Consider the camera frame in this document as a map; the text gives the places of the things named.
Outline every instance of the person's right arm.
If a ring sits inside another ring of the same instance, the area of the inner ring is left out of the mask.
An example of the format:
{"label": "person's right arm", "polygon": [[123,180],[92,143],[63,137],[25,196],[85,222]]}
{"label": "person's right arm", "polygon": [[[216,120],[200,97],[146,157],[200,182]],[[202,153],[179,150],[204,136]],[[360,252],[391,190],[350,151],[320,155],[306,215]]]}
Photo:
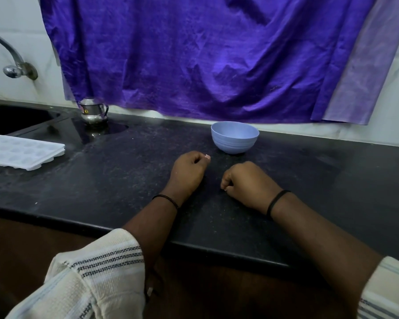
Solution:
{"label": "person's right arm", "polygon": [[[262,214],[266,214],[269,204],[282,190],[249,161],[227,170],[221,188]],[[362,290],[383,256],[320,216],[292,193],[278,200],[271,217],[311,257],[356,315]]]}

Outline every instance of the striped sleeve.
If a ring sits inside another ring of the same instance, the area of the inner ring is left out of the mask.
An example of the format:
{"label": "striped sleeve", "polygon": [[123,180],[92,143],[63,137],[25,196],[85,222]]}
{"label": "striped sleeve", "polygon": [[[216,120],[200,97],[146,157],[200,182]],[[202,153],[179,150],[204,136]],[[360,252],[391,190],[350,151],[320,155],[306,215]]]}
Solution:
{"label": "striped sleeve", "polygon": [[357,317],[399,319],[399,261],[381,261],[362,292]]}
{"label": "striped sleeve", "polygon": [[142,318],[145,265],[138,242],[116,229],[81,250],[57,254],[45,283],[7,318]]}

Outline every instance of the bowl rim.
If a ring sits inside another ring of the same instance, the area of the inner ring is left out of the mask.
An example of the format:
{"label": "bowl rim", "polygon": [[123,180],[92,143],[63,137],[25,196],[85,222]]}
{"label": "bowl rim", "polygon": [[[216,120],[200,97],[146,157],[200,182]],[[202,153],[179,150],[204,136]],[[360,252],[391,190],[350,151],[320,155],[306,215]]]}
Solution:
{"label": "bowl rim", "polygon": [[[256,135],[256,136],[253,136],[253,137],[251,137],[251,138],[242,138],[242,139],[240,139],[240,138],[234,138],[234,137],[231,137],[231,136],[227,136],[227,135],[221,134],[221,133],[219,133],[219,132],[217,132],[216,130],[213,129],[213,126],[214,126],[215,124],[223,123],[223,122],[230,122],[230,123],[238,123],[238,124],[248,125],[249,127],[252,127],[252,128],[254,128],[254,129],[257,131],[257,135]],[[213,132],[219,134],[220,136],[224,136],[225,138],[228,138],[228,139],[251,140],[251,139],[257,138],[257,137],[260,135],[260,131],[259,131],[255,126],[252,126],[252,125],[249,124],[249,123],[242,123],[242,122],[237,122],[237,121],[218,121],[218,122],[215,122],[215,123],[213,123],[213,124],[211,125],[211,130],[212,130]]]}

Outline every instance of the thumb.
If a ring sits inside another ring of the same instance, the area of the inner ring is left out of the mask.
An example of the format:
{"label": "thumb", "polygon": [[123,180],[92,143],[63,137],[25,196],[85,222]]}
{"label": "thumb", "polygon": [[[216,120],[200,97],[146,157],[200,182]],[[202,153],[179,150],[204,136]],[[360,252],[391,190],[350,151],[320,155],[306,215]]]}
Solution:
{"label": "thumb", "polygon": [[196,165],[200,166],[205,171],[207,169],[207,166],[210,164],[210,161],[211,157],[206,154],[196,163]]}
{"label": "thumb", "polygon": [[226,187],[225,191],[229,195],[229,197],[235,198],[235,187],[234,186]]}

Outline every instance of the sink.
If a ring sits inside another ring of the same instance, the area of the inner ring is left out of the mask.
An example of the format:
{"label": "sink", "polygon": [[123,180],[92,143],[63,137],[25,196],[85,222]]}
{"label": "sink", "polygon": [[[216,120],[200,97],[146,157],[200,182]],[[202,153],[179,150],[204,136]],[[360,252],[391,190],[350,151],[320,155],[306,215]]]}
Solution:
{"label": "sink", "polygon": [[52,120],[59,115],[36,108],[0,105],[0,134],[13,133]]}

